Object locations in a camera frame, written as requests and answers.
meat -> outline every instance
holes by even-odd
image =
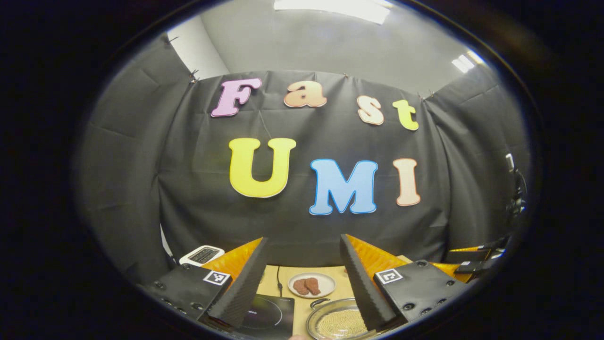
[[[306,289],[310,290],[312,295],[321,294],[321,291],[319,290],[319,281],[316,278],[308,278],[304,280],[304,286]]]
[[[300,295],[306,295],[308,294],[308,289],[306,289],[306,287],[304,286],[304,282],[306,281],[306,279],[300,279],[300,280],[296,280],[294,282],[294,289],[298,292],[298,294]]]

ceiling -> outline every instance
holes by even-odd
[[[427,96],[462,75],[468,51],[436,22],[391,8],[383,25],[313,10],[275,11],[274,0],[232,0],[200,14],[230,73],[346,73]]]

letter u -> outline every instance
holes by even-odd
[[[267,198],[280,193],[288,183],[289,151],[296,147],[296,141],[289,138],[274,138],[268,146],[273,149],[272,175],[268,181],[252,178],[254,150],[260,147],[260,141],[254,138],[232,140],[228,147],[233,150],[229,179],[238,193],[247,197]]]

blue letter m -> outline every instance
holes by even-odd
[[[346,210],[353,195],[355,202],[350,206],[350,212],[366,214],[376,210],[373,203],[373,175],[378,170],[377,163],[370,160],[358,162],[348,180],[344,179],[333,159],[316,159],[310,163],[310,167],[316,172],[315,205],[309,209],[312,215],[332,213],[330,194],[340,214]]]

induction cooktop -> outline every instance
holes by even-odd
[[[294,299],[256,294],[235,333],[251,339],[288,339],[294,329]]]

